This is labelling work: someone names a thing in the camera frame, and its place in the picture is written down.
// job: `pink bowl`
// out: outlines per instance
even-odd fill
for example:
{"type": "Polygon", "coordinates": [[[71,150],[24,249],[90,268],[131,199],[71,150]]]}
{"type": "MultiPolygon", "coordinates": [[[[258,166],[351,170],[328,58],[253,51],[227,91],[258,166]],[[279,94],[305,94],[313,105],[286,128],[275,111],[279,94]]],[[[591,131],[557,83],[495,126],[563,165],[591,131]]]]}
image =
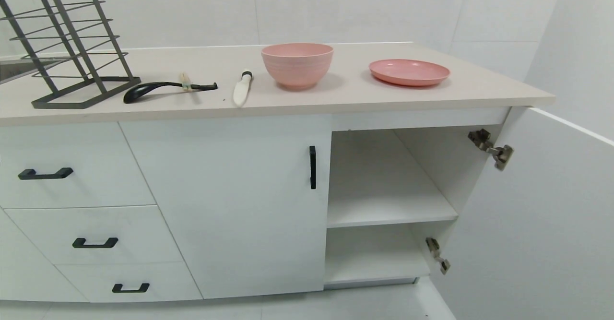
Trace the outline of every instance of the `pink bowl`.
{"type": "Polygon", "coordinates": [[[269,74],[290,90],[317,84],[333,60],[333,48],[316,43],[287,43],[265,47],[262,59],[269,74]]]}
{"type": "Polygon", "coordinates": [[[403,86],[430,86],[450,76],[446,67],[421,60],[378,60],[369,65],[377,79],[403,86]]]}

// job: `black ladle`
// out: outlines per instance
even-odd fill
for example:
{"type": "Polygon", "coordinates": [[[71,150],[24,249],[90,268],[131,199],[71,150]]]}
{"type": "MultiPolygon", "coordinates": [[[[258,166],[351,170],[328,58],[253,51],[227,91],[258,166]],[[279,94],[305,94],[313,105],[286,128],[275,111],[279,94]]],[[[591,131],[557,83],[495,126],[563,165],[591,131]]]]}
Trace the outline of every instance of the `black ladle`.
{"type": "MultiPolygon", "coordinates": [[[[134,103],[138,101],[139,98],[143,97],[143,95],[146,95],[147,93],[150,93],[156,88],[162,87],[162,86],[183,87],[182,84],[180,83],[172,83],[172,82],[156,82],[156,83],[138,84],[137,86],[131,88],[130,90],[128,90],[128,92],[126,92],[126,94],[123,96],[123,102],[126,104],[134,103]]],[[[217,90],[217,83],[213,83],[210,85],[191,84],[190,87],[193,92],[217,90]]]]}

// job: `tile floor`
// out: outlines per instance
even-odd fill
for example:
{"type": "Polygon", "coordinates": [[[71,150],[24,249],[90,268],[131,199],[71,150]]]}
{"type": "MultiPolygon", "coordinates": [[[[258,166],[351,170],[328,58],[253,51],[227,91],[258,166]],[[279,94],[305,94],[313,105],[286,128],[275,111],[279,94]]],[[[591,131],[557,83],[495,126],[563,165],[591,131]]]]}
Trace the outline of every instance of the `tile floor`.
{"type": "Polygon", "coordinates": [[[368,287],[281,296],[156,303],[0,301],[0,320],[454,320],[435,287],[368,287]]]}

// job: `pink plate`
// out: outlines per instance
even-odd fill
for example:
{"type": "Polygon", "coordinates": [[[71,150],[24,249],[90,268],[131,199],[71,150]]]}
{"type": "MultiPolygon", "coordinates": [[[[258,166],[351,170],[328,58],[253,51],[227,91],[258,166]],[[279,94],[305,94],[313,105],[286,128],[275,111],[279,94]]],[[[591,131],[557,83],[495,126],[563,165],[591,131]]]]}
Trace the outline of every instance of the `pink plate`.
{"type": "Polygon", "coordinates": [[[450,76],[450,70],[421,60],[378,60],[369,65],[371,74],[387,83],[403,86],[430,86],[450,76]]]}

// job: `drawer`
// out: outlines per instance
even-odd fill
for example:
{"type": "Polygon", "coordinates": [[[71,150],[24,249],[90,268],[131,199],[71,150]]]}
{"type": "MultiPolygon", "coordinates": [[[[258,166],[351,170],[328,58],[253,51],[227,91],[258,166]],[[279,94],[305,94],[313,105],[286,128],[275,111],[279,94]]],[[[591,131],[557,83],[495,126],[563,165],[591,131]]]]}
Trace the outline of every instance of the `drawer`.
{"type": "Polygon", "coordinates": [[[157,205],[5,212],[54,265],[183,261],[157,205]]]}
{"type": "Polygon", "coordinates": [[[3,208],[149,204],[154,198],[116,122],[0,128],[3,208]],[[59,173],[66,168],[72,173],[59,173]],[[20,179],[28,169],[44,179],[20,179]]]}
{"type": "Polygon", "coordinates": [[[144,265],[58,265],[57,268],[90,302],[202,299],[196,283],[183,262],[144,265]]]}

